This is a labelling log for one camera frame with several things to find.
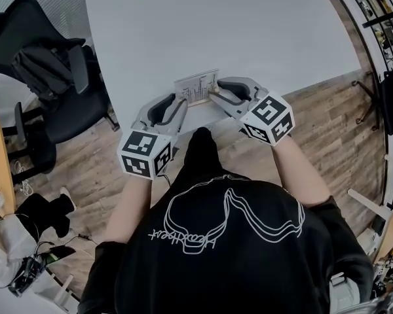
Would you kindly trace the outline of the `white table leg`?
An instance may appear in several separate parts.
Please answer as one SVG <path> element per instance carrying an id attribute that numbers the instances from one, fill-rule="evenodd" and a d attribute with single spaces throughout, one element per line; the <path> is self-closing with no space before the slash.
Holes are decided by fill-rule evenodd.
<path id="1" fill-rule="evenodd" d="M 363 206 L 367 207 L 369 210 L 373 211 L 376 215 L 380 216 L 385 221 L 390 220 L 392 211 L 389 208 L 385 207 L 384 205 L 377 205 L 352 188 L 347 190 L 347 194 L 357 202 L 361 203 Z"/>

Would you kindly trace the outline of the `person's right forearm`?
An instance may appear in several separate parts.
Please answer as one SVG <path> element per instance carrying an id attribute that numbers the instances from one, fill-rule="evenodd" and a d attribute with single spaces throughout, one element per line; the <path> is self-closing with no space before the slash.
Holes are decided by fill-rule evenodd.
<path id="1" fill-rule="evenodd" d="M 330 198 L 325 181 L 290 136 L 271 148 L 282 187 L 298 202 L 312 207 Z"/>

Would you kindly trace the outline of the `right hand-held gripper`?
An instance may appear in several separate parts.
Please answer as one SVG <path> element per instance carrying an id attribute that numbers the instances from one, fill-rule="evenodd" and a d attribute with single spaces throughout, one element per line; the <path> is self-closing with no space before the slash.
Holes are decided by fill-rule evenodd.
<path id="1" fill-rule="evenodd" d="M 291 106 L 275 92 L 248 77 L 221 78 L 217 85 L 227 91 L 210 92 L 210 100 L 239 120 L 248 137 L 276 146 L 294 129 Z"/>

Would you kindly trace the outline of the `tablet with green screen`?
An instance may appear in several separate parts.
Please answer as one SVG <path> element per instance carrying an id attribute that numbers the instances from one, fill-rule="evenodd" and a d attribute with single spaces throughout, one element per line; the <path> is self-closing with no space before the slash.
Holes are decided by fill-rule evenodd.
<path id="1" fill-rule="evenodd" d="M 43 262 L 46 265 L 53 264 L 54 262 L 64 259 L 73 253 L 76 253 L 76 250 L 67 245 L 52 247 L 47 252 L 42 254 Z"/>

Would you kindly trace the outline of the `black backpack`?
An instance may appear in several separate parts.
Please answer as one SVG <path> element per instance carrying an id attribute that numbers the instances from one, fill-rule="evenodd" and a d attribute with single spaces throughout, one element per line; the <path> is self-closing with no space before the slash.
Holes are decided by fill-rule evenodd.
<path id="1" fill-rule="evenodd" d="M 14 74 L 34 93 L 42 107 L 55 111 L 69 93 L 82 95 L 90 88 L 88 64 L 94 59 L 89 46 L 48 48 L 25 46 L 15 53 Z"/>

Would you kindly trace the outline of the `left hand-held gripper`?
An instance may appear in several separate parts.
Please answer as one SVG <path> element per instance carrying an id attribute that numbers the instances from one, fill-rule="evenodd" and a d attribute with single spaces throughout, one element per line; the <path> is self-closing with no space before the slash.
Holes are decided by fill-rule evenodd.
<path id="1" fill-rule="evenodd" d="M 147 128 L 128 130 L 117 149 L 122 170 L 149 180 L 164 174 L 174 156 L 187 109 L 188 101 L 183 99 L 178 103 L 175 93 L 160 96 L 144 105 L 134 126 Z"/>

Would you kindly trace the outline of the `person's black printed t-shirt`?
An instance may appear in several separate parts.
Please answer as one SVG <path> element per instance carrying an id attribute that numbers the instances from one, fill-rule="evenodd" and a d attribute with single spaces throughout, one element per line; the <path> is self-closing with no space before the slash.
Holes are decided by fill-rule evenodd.
<path id="1" fill-rule="evenodd" d="M 361 301 L 373 266 L 333 199 L 222 174 L 174 183 L 128 243 L 96 247 L 79 314 L 329 314 L 342 273 Z"/>

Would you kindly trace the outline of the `person's black trousers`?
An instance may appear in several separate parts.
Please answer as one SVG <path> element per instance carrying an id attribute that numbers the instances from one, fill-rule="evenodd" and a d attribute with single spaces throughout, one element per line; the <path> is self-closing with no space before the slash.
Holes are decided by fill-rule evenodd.
<path id="1" fill-rule="evenodd" d="M 208 175 L 223 172 L 219 161 L 217 145 L 211 131 L 206 127 L 198 128 L 189 141 L 183 167 L 174 184 L 185 184 Z"/>

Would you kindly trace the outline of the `black office chair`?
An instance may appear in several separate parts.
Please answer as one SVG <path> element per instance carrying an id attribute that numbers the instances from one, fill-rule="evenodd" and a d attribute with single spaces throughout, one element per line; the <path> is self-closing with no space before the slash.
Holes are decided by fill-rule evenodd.
<path id="1" fill-rule="evenodd" d="M 48 48 L 89 46 L 85 39 L 67 39 L 61 35 L 37 0 L 14 0 L 4 12 L 0 12 L 0 74 L 25 84 L 12 71 L 11 61 L 23 47 L 38 44 Z M 5 137 L 17 136 L 26 147 L 10 152 L 8 159 L 13 161 L 27 156 L 33 166 L 13 174 L 13 184 L 20 184 L 40 173 L 50 173 L 56 163 L 56 146 L 80 135 L 101 119 L 106 119 L 113 131 L 120 128 L 109 114 L 111 102 L 95 53 L 88 64 L 88 72 L 88 91 L 82 95 L 69 93 L 55 111 L 43 108 L 32 91 L 39 102 L 38 107 L 24 111 L 21 102 L 16 103 L 14 125 L 2 131 Z"/>

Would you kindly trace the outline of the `person's left forearm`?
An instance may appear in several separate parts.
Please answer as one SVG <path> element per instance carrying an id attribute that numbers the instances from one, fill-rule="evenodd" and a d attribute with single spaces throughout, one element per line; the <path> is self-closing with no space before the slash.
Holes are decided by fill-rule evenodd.
<path id="1" fill-rule="evenodd" d="M 104 242 L 128 243 L 151 206 L 152 180 L 131 176 L 114 208 L 103 236 Z"/>

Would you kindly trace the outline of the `grey bag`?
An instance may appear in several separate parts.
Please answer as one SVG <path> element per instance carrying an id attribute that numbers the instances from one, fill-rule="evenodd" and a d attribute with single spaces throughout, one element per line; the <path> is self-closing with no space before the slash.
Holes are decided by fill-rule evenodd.
<path id="1" fill-rule="evenodd" d="M 329 283 L 329 314 L 393 314 L 393 289 L 372 300 L 360 302 L 357 284 L 343 273 Z"/>

